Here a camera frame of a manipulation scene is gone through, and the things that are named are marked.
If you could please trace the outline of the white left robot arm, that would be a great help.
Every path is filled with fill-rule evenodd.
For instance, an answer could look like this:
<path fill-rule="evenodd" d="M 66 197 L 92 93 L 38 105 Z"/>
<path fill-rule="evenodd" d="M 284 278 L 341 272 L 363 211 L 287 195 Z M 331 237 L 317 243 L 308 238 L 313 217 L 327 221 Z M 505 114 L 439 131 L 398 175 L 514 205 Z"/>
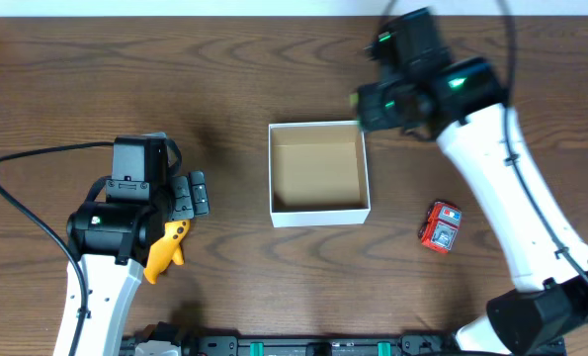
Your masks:
<path fill-rule="evenodd" d="M 67 266 L 57 355 L 119 354 L 141 282 L 154 284 L 170 264 L 184 264 L 181 243 L 191 221 L 210 211 L 201 171 L 103 184 L 107 200 L 88 195 L 67 222 L 74 257 Z"/>

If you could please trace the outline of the red toy car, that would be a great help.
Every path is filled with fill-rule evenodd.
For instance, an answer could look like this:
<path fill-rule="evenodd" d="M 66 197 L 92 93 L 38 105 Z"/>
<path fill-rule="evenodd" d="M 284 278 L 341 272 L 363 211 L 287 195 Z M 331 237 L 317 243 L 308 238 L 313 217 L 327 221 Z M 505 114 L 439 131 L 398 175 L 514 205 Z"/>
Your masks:
<path fill-rule="evenodd" d="M 462 211 L 446 201 L 435 201 L 428 210 L 418 238 L 421 244 L 439 253 L 449 253 L 458 235 Z"/>

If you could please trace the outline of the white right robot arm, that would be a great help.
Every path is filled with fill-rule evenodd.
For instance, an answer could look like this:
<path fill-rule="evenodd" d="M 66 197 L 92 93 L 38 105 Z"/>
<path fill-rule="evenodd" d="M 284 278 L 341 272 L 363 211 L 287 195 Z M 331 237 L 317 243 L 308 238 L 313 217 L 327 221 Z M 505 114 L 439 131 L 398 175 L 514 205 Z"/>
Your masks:
<path fill-rule="evenodd" d="M 456 331 L 459 350 L 529 355 L 588 323 L 588 244 L 547 187 L 487 61 L 390 72 L 360 86 L 355 104 L 366 132 L 426 127 L 499 240 L 514 288 Z"/>

